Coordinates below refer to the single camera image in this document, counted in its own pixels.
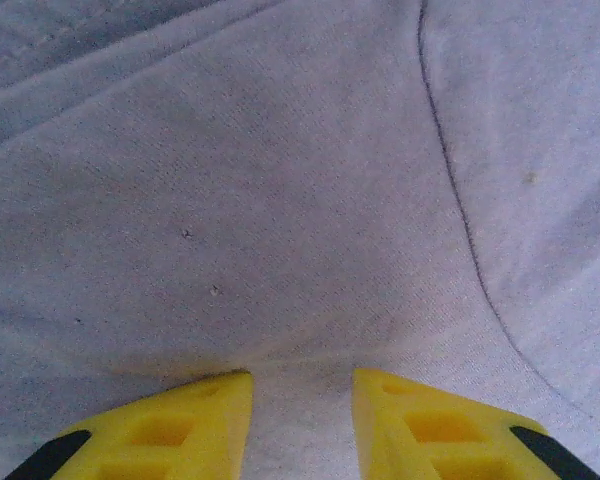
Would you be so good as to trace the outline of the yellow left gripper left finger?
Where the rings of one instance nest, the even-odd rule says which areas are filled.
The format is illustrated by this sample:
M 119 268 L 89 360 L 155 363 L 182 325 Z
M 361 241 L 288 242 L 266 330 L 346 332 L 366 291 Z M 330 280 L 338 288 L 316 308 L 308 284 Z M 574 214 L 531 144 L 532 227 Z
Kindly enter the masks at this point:
M 4 480 L 240 480 L 254 380 L 208 376 L 84 419 Z

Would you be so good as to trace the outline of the purple t-shirt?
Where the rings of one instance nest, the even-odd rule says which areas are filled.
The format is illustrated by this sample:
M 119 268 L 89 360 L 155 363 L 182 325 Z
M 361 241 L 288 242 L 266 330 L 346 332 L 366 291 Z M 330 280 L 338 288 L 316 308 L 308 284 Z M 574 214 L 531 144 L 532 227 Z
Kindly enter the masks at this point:
M 362 366 L 600 474 L 600 0 L 0 0 L 0 480 L 238 369 L 244 480 L 358 480 Z

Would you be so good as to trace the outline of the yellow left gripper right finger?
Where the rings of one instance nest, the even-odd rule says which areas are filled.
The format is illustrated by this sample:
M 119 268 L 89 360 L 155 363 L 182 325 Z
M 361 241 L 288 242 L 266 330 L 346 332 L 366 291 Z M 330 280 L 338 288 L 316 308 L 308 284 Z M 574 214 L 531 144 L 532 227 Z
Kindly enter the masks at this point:
M 384 371 L 353 373 L 361 480 L 600 480 L 536 421 Z

